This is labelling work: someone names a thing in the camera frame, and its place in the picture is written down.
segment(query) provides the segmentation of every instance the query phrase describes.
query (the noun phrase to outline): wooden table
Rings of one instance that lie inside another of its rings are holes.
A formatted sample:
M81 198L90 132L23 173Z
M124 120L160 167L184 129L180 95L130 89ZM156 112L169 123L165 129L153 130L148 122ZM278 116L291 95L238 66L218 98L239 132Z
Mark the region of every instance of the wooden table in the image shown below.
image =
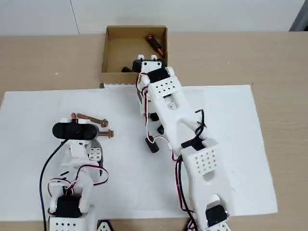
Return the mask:
M0 100L6 90L98 88L103 40L103 35L0 38ZM183 85L252 86L279 213L231 218L232 230L306 230L308 33L171 33L168 49ZM184 222L112 224L116 231L180 231ZM0 230L40 231L42 222L0 222Z

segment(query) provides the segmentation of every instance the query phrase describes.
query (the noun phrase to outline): white sheet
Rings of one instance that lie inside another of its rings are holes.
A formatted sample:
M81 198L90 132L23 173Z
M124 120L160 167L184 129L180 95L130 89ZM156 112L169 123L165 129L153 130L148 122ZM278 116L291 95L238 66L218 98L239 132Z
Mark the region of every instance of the white sheet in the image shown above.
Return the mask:
M220 143L235 215L277 212L250 86L185 87L185 94L194 110L204 108L205 123ZM110 178L93 191L98 218L187 216L179 209L175 163L163 141L158 141L159 152L149 152L135 89L128 86L5 93L0 110L0 220L41 220L39 175L59 145L51 129L71 112L106 117L115 131L112 139L99 138ZM54 176L60 161L61 151L44 175L46 206L46 181Z

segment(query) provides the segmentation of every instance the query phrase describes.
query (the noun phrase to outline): white robot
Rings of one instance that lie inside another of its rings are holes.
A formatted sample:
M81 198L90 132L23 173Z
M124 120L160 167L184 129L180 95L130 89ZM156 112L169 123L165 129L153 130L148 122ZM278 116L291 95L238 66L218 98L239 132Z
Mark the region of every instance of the white robot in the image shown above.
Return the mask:
M90 204L93 188L108 180L108 172L103 167L102 147L96 139L98 127L87 119L62 119L54 125L52 132L63 141L47 160L42 174L49 160L62 146L65 154L59 174L50 179L47 185L51 197L49 231L112 231L108 220L98 223L94 206ZM41 181L40 196L46 231Z
M164 139L172 152L173 160L177 162L176 185L180 204L181 207L184 205L182 209L190 217L187 229L229 231L226 221L233 214L231 186L219 156L219 144L206 130L203 110L194 112L191 109L173 69L164 66L155 55L150 60L139 55L134 61L133 69L140 71L136 88L141 113L145 116L145 141L155 153L159 150L155 140ZM157 129L161 135L150 135L149 117L161 122ZM183 123L194 131L195 137L180 142L178 123ZM181 162L184 163L189 178L190 209L181 188Z

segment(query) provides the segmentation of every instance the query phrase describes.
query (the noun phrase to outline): bolt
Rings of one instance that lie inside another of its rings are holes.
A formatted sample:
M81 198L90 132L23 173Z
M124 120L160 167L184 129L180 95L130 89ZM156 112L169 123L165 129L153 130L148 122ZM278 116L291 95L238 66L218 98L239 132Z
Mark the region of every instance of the bolt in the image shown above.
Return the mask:
M72 119L77 119L76 114L74 112L72 112L71 117Z
M101 119L93 118L93 117L83 115L83 114L79 114L79 113L77 114L77 117L81 118L81 119L89 119L93 123L100 124L102 126L102 128L108 126L108 120L106 120L106 119L101 120Z
M108 138L111 138L114 136L114 131L108 130L108 131L100 131L99 136L108 136Z

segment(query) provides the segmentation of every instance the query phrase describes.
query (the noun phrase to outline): cardboard box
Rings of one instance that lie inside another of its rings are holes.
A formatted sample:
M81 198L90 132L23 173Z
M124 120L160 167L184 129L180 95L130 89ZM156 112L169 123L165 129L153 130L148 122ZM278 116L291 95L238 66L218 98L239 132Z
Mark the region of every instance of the cardboard box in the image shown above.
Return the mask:
M105 84L133 84L137 73L122 73L124 66L132 68L139 54L150 59L156 53L146 41L147 35L154 35L168 60L167 28L165 26L108 26L103 50L101 82Z

